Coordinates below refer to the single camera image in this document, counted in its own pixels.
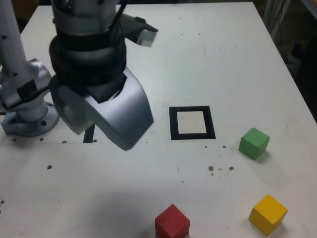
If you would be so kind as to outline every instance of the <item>silver arm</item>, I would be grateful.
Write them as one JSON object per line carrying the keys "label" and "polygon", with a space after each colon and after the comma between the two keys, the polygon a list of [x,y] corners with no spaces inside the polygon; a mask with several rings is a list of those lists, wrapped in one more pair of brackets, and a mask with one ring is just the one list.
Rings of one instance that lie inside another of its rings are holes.
{"label": "silver arm", "polygon": [[6,134],[35,136],[58,122],[54,107],[44,102],[51,75],[36,59],[27,61],[10,0],[0,0],[0,110],[7,112]]}

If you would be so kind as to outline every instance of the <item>white table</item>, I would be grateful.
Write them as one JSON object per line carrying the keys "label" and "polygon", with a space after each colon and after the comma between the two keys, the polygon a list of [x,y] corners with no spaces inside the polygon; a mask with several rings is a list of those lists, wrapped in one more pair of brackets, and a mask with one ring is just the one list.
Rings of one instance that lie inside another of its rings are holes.
{"label": "white table", "polygon": [[[289,209],[271,237],[317,237],[317,126],[254,5],[129,5],[126,13],[159,29],[152,48],[126,41],[155,123],[128,152],[98,129],[97,143],[83,144],[62,121],[43,141],[12,142],[1,131],[0,236],[153,238],[155,217],[175,204],[191,221],[190,238],[263,238],[248,216],[269,193]],[[52,17],[39,7],[22,39],[27,58],[53,74]],[[169,106],[210,106],[217,139],[171,141]],[[238,151],[251,127],[271,136],[258,161]]]}

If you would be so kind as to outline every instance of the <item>red cube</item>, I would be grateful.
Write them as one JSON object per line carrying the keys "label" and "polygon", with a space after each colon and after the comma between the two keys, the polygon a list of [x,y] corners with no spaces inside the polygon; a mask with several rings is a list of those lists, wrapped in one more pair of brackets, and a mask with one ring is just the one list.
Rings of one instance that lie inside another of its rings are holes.
{"label": "red cube", "polygon": [[184,238],[189,233],[185,215],[173,204],[155,219],[155,231],[162,238]]}

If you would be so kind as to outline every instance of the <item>wooden block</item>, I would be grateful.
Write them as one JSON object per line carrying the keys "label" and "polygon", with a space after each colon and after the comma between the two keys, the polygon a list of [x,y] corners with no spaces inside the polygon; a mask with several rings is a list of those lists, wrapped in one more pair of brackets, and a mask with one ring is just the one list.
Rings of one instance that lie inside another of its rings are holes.
{"label": "wooden block", "polygon": [[184,238],[189,233],[189,225],[190,221],[175,205],[155,219],[155,231],[161,238]]}
{"label": "wooden block", "polygon": [[271,195],[266,195],[251,211],[249,221],[266,236],[281,224],[287,213],[286,207]]}
{"label": "wooden block", "polygon": [[253,127],[241,138],[239,150],[256,160],[266,150],[268,142],[269,136]]}

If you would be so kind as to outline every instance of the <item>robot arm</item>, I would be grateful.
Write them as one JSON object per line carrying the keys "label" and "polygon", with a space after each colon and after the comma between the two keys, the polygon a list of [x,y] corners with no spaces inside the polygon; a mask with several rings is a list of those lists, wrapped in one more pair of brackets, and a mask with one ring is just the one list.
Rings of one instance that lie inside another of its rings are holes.
{"label": "robot arm", "polygon": [[123,14],[127,1],[118,12],[116,4],[117,0],[52,0],[57,36],[50,56],[56,75],[49,89],[58,115],[72,131],[80,134],[96,124],[128,150],[153,117],[141,84],[126,68],[124,40],[150,47],[158,30]]}

